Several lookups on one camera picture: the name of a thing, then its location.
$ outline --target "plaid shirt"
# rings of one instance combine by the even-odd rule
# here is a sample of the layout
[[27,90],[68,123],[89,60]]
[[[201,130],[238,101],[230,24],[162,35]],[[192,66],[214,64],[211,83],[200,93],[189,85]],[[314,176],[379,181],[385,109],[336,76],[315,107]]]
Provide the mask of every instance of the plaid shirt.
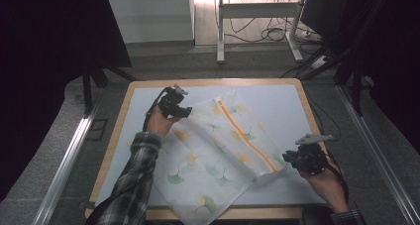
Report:
[[161,136],[138,133],[131,147],[131,156],[114,185],[110,198],[102,202],[85,224],[144,224],[153,172]]
[[346,213],[333,213],[330,215],[335,225],[366,225],[359,210],[351,210]]

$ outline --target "black curtain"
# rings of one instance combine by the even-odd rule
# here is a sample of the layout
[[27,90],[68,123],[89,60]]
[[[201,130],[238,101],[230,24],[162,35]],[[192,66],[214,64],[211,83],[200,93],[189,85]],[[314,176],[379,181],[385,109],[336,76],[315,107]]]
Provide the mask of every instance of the black curtain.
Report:
[[108,0],[0,0],[0,19],[3,200],[49,131],[65,86],[99,62],[131,64]]
[[387,0],[359,59],[374,83],[371,97],[420,153],[419,1]]

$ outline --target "white cloth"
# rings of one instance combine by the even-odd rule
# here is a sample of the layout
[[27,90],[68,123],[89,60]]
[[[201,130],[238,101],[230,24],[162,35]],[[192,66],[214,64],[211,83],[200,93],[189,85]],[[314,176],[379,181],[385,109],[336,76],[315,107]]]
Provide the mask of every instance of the white cloth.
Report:
[[172,126],[154,184],[184,224],[209,224],[261,175],[284,166],[263,123],[231,91],[193,106]]

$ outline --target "person's left hand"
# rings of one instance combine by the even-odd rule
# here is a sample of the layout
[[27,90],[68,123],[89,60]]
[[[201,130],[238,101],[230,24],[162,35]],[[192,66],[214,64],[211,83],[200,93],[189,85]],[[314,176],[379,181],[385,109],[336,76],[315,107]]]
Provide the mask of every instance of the person's left hand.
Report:
[[169,132],[170,127],[180,119],[181,118],[177,117],[165,118],[157,105],[149,119],[147,131],[163,137]]

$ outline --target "hand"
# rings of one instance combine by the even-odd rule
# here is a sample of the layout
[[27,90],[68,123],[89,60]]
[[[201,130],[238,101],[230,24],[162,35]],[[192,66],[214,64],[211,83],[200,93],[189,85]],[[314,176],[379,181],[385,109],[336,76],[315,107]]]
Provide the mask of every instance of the hand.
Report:
[[161,110],[158,106],[155,107],[154,111],[152,111],[151,118],[148,122],[147,131],[155,134],[159,134],[162,137],[169,132],[170,127],[176,122],[178,122],[180,118],[165,118],[161,114]]
[[349,212],[342,185],[329,169],[324,169],[324,171],[315,175],[306,171],[299,171],[299,173],[301,177],[308,180],[314,191],[328,203],[335,213]]

